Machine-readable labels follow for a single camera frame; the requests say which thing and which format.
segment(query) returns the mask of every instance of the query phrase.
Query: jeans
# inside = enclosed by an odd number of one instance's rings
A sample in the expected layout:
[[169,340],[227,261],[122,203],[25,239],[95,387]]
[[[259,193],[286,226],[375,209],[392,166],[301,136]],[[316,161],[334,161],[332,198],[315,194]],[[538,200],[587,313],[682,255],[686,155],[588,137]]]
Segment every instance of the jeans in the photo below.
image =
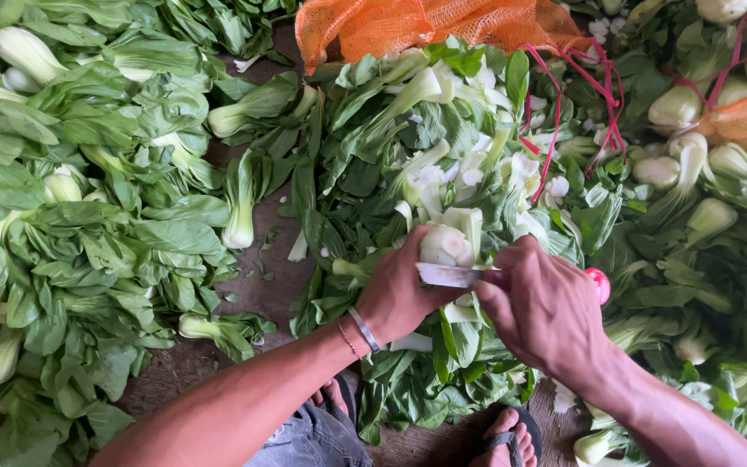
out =
[[306,402],[287,419],[246,467],[371,467],[353,422],[333,404]]

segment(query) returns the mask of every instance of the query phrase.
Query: flip-flop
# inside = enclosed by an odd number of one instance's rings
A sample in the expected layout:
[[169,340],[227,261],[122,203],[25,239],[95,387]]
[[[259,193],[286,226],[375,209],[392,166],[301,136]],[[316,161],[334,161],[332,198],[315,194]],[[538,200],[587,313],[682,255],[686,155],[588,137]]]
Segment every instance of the flip-flop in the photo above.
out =
[[[542,465],[540,456],[544,450],[544,440],[540,435],[540,428],[534,421],[532,414],[523,407],[513,407],[518,412],[518,423],[526,425],[526,432],[532,436],[532,445],[534,446],[534,456],[538,460],[538,465]],[[509,458],[511,467],[523,467],[524,463],[520,455],[522,452],[518,447],[518,440],[514,437],[514,428],[517,427],[517,423],[505,433],[494,435],[492,438],[483,440],[483,447],[481,448],[480,454],[489,452],[499,445],[507,445],[509,447]]]
[[[345,401],[345,405],[348,408],[348,418],[350,419],[350,422],[354,425],[354,430],[356,429],[356,398],[354,397],[354,392],[350,389],[350,383],[348,382],[348,378],[345,377],[345,375],[339,373],[334,377],[336,379],[336,382],[338,383],[338,388],[342,393],[342,400]],[[325,398],[325,402],[328,404],[333,404],[333,401],[329,398]]]

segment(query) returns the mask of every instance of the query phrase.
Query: wooden floor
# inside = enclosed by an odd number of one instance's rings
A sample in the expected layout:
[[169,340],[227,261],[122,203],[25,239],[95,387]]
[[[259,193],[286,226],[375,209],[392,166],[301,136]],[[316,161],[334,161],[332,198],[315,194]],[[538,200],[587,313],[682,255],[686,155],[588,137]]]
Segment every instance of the wooden floor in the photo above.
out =
[[[295,70],[301,75],[301,58],[291,23],[276,28],[275,43],[288,57],[296,60]],[[238,76],[232,58],[221,58],[227,62],[230,74]],[[283,70],[286,68],[271,61],[259,60],[241,76],[262,83]],[[243,154],[244,149],[213,143],[208,158],[214,164],[223,165],[231,158]],[[254,212],[255,243],[263,244],[264,236],[271,228],[281,227],[281,232],[271,241],[272,248],[263,252],[255,247],[246,250],[243,256],[237,257],[244,268],[242,276],[216,285],[219,295],[237,292],[242,299],[240,303],[223,302],[218,309],[219,313],[256,313],[278,325],[278,333],[268,335],[265,344],[257,348],[258,352],[265,352],[292,340],[287,324],[292,313],[287,311],[287,307],[305,285],[314,265],[311,259],[299,263],[286,260],[299,227],[296,220],[281,218],[276,214],[275,210],[283,196],[289,198],[289,186],[282,187],[265,199]],[[255,268],[252,260],[259,258],[264,262],[267,272],[275,273],[273,281],[262,280],[262,275],[258,273],[250,278],[244,277]],[[151,365],[141,372],[140,377],[129,380],[129,386],[118,402],[121,408],[137,419],[152,414],[184,391],[212,377],[216,368],[223,369],[232,364],[210,341],[191,342],[179,338],[178,345],[172,349],[153,350],[152,354]],[[358,364],[349,367],[347,374],[352,382],[358,381]],[[572,445],[579,434],[585,431],[585,427],[589,426],[588,414],[586,411],[582,414],[578,408],[567,414],[555,414],[552,407],[554,393],[554,385],[549,380],[542,380],[529,405],[545,437],[542,465],[575,465]],[[367,446],[368,453],[374,464],[380,467],[468,465],[476,454],[475,448],[479,446],[483,433],[501,409],[502,407],[495,405],[482,412],[463,416],[457,425],[443,425],[436,430],[411,427],[405,432],[397,433],[384,428],[382,444]]]

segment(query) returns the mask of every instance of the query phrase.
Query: knife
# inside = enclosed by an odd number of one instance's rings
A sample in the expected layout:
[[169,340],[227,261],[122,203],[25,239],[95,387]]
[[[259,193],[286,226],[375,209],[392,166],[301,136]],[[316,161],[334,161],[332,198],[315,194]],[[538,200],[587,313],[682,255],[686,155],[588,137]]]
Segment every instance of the knife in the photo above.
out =
[[483,280],[495,284],[505,292],[509,292],[511,286],[509,273],[499,269],[466,269],[418,262],[417,270],[422,281],[431,285],[470,288],[475,281]]
[[[475,281],[483,280],[495,284],[504,292],[509,292],[512,285],[509,273],[499,269],[466,269],[418,262],[417,270],[422,281],[431,285],[471,288]],[[587,268],[584,273],[595,283],[598,304],[607,303],[610,298],[610,280],[604,272],[596,268]]]

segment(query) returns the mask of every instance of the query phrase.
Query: thin string bracelet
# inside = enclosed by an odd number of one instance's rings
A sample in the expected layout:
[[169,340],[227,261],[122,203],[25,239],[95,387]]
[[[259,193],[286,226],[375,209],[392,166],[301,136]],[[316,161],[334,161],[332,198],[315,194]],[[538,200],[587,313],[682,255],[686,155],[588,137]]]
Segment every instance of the thin string bracelet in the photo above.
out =
[[348,345],[350,345],[350,349],[354,351],[354,354],[356,354],[356,356],[358,356],[359,360],[362,360],[362,356],[359,355],[359,352],[356,351],[356,347],[354,347],[354,345],[350,343],[350,339],[348,339],[347,335],[345,335],[345,329],[342,329],[341,319],[337,319],[336,322],[338,324],[339,331],[342,332],[342,337],[345,338],[345,342],[347,342]]

